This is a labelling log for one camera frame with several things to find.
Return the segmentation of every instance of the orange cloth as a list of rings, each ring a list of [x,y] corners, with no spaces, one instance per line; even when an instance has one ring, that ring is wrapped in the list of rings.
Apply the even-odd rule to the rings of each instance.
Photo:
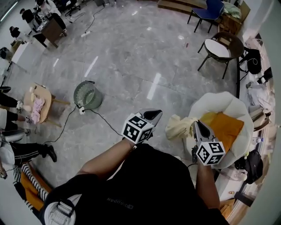
[[[220,203],[220,212],[225,219],[227,219],[232,212],[235,199],[226,200]]]
[[[226,153],[231,148],[243,126],[243,121],[227,116],[222,112],[219,112],[210,124],[215,136],[223,143]]]
[[[44,187],[47,192],[51,192],[51,188],[44,182],[44,180],[35,172],[35,170],[30,166],[30,171],[32,176],[38,181],[41,187]],[[21,184],[25,188],[26,199],[29,201],[30,204],[37,210],[40,210],[43,207],[43,201],[38,196],[37,189],[33,186],[31,181],[22,171],[21,173]]]

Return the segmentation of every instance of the white bean bag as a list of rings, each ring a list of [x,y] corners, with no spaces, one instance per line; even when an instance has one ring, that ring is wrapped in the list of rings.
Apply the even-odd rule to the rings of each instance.
[[[188,117],[196,117],[200,119],[208,112],[223,112],[225,115],[244,122],[244,126],[234,141],[231,149],[226,153],[222,161],[214,166],[214,168],[223,169],[229,167],[248,151],[254,125],[245,104],[229,92],[221,92],[218,94],[207,93],[203,95],[192,105]],[[196,142],[194,138],[187,138],[185,140],[186,148],[190,154],[195,144]]]

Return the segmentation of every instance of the black bag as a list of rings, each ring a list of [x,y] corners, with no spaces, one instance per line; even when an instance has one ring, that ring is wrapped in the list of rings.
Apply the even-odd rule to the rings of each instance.
[[[252,184],[263,175],[263,161],[258,151],[253,150],[249,153],[247,159],[244,156],[238,159],[235,163],[236,169],[246,170],[247,184]]]
[[[246,73],[258,74],[262,70],[259,50],[249,49],[247,47],[244,47],[244,50],[247,52],[247,55],[242,56],[243,59],[239,62],[239,65],[247,61],[248,70],[242,70],[241,68],[240,70]]]

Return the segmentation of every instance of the person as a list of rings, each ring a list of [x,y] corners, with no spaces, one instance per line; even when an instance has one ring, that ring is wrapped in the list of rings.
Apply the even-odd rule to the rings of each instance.
[[[134,143],[123,139],[55,188],[40,212],[42,224],[136,220],[228,224],[219,210],[220,200],[210,166],[199,161],[194,188],[188,168],[176,157],[148,144],[133,147]]]
[[[0,105],[10,108],[17,108],[18,104],[23,104],[22,100],[17,101],[14,98],[7,96],[0,91]]]
[[[31,29],[38,26],[38,23],[34,19],[34,15],[30,9],[21,9],[19,13],[22,15],[22,20],[25,20]]]
[[[23,41],[25,43],[30,41],[29,37],[25,33],[18,30],[18,27],[11,26],[10,33],[12,37],[16,38],[19,41]]]
[[[20,114],[16,114],[10,111],[7,111],[6,109],[0,108],[0,129],[5,131],[15,131],[18,129],[18,126],[13,123],[12,121],[21,121],[21,122],[27,122],[31,123],[31,119],[29,116],[23,117]],[[31,130],[25,129],[25,135],[30,135]]]
[[[36,0],[37,5],[40,7],[42,13],[48,16],[48,19],[54,19],[58,25],[66,31],[65,23],[63,22],[60,11],[52,0]]]
[[[2,142],[0,147],[0,173],[2,174],[2,178],[7,178],[7,173],[2,163],[21,166],[23,163],[30,161],[38,155],[41,155],[43,158],[49,155],[54,163],[57,161],[57,155],[51,145]]]

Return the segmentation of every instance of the extension cord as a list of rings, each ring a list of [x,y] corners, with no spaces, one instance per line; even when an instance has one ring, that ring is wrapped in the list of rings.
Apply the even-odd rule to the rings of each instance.
[[[90,33],[92,33],[92,31],[87,31],[86,33],[82,34],[81,37],[87,36]]]

